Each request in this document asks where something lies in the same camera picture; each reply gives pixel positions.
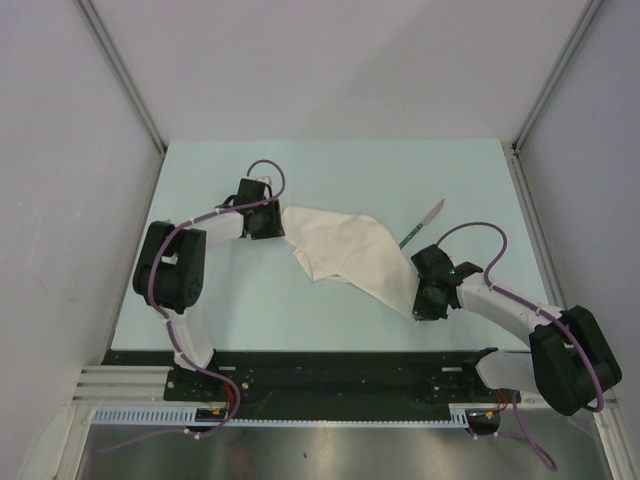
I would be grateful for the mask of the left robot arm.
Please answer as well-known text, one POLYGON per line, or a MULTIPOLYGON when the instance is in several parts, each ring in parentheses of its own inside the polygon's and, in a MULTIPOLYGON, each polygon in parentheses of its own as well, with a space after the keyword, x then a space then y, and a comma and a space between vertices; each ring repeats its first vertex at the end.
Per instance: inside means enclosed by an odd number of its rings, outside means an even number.
POLYGON ((278 194, 267 177, 240 180, 235 194, 203 220, 182 226, 154 221, 147 229, 134 270, 134 292, 161 318, 175 363, 190 370, 186 387, 197 398, 214 397, 220 374, 208 367, 215 348, 193 311, 205 283, 206 254, 227 242, 284 235, 278 194))

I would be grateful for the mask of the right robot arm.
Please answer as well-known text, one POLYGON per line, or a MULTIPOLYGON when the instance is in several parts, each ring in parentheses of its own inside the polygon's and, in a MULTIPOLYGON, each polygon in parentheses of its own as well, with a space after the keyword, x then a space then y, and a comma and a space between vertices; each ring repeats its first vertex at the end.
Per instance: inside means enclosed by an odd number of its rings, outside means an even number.
POLYGON ((602 403, 605 392, 621 381, 621 368, 588 309, 534 303, 492 282, 473 263, 454 264, 437 245, 420 250, 411 261, 419 278, 416 319, 445 319, 451 310, 463 309, 492 321, 529 347, 528 354, 487 351, 461 376, 469 399, 484 401, 497 389, 526 391, 571 416, 602 403))

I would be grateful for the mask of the white cloth napkin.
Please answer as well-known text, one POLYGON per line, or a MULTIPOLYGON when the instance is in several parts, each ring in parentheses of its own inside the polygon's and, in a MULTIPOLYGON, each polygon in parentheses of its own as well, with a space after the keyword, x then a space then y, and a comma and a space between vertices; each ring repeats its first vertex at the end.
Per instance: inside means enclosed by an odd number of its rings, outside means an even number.
POLYGON ((314 282, 349 283, 399 314, 413 317, 418 275, 388 229, 367 215, 289 206, 285 239, 314 282))

